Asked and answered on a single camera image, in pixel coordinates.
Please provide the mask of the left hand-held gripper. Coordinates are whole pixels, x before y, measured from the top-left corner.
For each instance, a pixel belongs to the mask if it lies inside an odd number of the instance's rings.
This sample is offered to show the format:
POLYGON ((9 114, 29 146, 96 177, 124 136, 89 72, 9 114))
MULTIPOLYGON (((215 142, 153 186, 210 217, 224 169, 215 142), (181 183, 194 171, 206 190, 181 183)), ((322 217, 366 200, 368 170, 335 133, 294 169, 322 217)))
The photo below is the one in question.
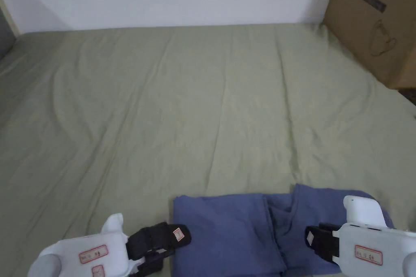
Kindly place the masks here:
POLYGON ((121 213, 110 215, 98 234, 64 239, 45 248, 32 263, 29 277, 146 277, 163 269, 169 250, 189 245, 186 225, 159 224, 143 228, 145 251, 138 260, 129 259, 121 213))

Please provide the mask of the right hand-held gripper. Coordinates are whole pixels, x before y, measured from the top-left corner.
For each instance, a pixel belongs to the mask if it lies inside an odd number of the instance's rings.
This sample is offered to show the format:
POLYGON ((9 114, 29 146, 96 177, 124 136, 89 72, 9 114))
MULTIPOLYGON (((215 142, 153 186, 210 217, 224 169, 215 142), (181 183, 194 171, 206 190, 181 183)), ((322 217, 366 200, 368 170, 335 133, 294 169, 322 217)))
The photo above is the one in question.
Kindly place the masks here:
POLYGON ((414 277, 416 234, 389 228, 381 206, 370 198, 343 199, 347 221, 337 230, 305 228, 305 243, 348 277, 414 277))

